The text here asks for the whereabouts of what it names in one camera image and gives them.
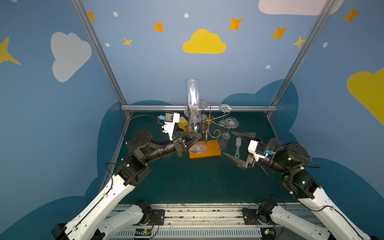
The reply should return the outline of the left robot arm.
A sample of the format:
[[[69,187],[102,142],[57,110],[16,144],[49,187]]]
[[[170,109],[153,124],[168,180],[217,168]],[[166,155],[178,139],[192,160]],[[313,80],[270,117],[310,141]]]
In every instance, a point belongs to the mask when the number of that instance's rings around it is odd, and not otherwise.
[[[56,240],[108,240],[128,226],[146,224],[152,208],[143,200],[111,218],[108,215],[152,171],[151,161],[184,152],[196,144],[200,133],[176,132],[175,138],[156,142],[149,131],[136,132],[127,147],[130,152],[111,175],[111,179],[91,203],[66,224],[52,229]]]

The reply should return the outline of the clear flute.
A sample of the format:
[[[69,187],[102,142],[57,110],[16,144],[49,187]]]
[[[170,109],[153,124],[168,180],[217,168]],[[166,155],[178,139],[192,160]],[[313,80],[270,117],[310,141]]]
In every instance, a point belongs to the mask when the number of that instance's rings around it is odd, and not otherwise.
[[[199,91],[199,80],[188,79],[186,83],[188,119],[193,127],[193,133],[199,133],[199,123],[202,121],[202,110]],[[200,140],[196,143],[198,150]]]
[[[188,108],[185,108],[184,109],[184,115],[186,116],[185,118],[187,119],[188,121]],[[192,132],[193,131],[193,127],[190,125],[189,123],[189,132]]]
[[[232,111],[232,107],[226,104],[221,104],[219,110],[223,113],[219,125],[225,126],[225,117]]]
[[[209,106],[210,102],[208,100],[203,100],[201,102],[201,108],[202,108],[202,123],[201,123],[201,128],[202,128],[202,133],[205,134],[207,131],[207,115],[205,114],[205,108]]]
[[[235,118],[229,117],[220,121],[223,127],[226,127],[226,130],[222,134],[222,138],[220,141],[220,150],[223,152],[229,142],[231,137],[230,130],[236,129],[239,126],[239,121]]]

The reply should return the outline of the orange wooden rack base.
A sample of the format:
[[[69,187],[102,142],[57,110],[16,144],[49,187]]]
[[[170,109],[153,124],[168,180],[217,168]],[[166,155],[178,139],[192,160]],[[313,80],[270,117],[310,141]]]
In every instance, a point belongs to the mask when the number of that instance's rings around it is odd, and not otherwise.
[[[207,142],[199,142],[199,149],[196,150],[197,144],[194,144],[189,149],[189,156],[191,160],[220,157],[222,152],[217,140],[211,140]]]

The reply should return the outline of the yellow black rubber glove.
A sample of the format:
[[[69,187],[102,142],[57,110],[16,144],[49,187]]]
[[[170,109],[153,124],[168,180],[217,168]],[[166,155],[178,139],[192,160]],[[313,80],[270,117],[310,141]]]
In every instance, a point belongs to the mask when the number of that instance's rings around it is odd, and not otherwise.
[[[180,117],[178,127],[184,132],[189,132],[189,122],[184,117]]]

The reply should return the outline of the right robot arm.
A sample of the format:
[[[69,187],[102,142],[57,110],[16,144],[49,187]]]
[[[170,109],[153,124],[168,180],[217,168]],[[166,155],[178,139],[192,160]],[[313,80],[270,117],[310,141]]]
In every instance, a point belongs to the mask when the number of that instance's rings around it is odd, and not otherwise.
[[[239,141],[248,143],[247,159],[226,154],[237,167],[258,165],[281,174],[283,188],[302,206],[311,211],[322,223],[310,223],[290,213],[272,200],[263,201],[257,209],[243,208],[245,224],[280,225],[306,240],[376,240],[358,228],[329,198],[320,183],[306,170],[312,158],[298,143],[282,143],[273,138],[268,144],[255,137],[255,133],[234,132]]]

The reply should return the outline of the pale green scrub brush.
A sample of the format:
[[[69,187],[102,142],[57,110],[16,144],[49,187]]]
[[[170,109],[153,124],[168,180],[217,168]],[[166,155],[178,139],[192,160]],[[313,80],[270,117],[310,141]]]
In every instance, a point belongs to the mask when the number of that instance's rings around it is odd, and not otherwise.
[[[235,157],[237,159],[240,158],[240,147],[242,145],[242,139],[240,137],[236,138],[235,146],[236,146],[236,152],[235,152]]]

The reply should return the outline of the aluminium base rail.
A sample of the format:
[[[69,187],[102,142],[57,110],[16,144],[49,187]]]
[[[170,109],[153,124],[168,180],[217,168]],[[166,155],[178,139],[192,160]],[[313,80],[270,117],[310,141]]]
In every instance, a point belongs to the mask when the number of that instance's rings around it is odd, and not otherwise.
[[[65,233],[70,240],[90,240],[100,231],[105,240],[113,237],[129,226],[145,224],[152,212],[165,210],[161,224],[169,227],[218,227],[239,225],[281,226],[307,240],[327,240],[332,233],[325,227],[312,224],[280,205],[266,201],[261,205],[253,204],[176,204],[147,205],[145,202],[133,204],[127,210],[109,217],[112,208],[92,210],[81,213],[66,224]]]

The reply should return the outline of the frosted brown plastic cup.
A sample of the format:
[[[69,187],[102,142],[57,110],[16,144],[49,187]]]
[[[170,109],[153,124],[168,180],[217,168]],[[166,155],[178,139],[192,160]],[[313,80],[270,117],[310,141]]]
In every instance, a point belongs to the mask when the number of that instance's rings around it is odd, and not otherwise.
[[[283,144],[283,142],[280,139],[272,138],[268,142],[268,147],[269,147],[269,150],[274,152],[275,149],[278,148],[279,146],[281,146],[282,144]]]

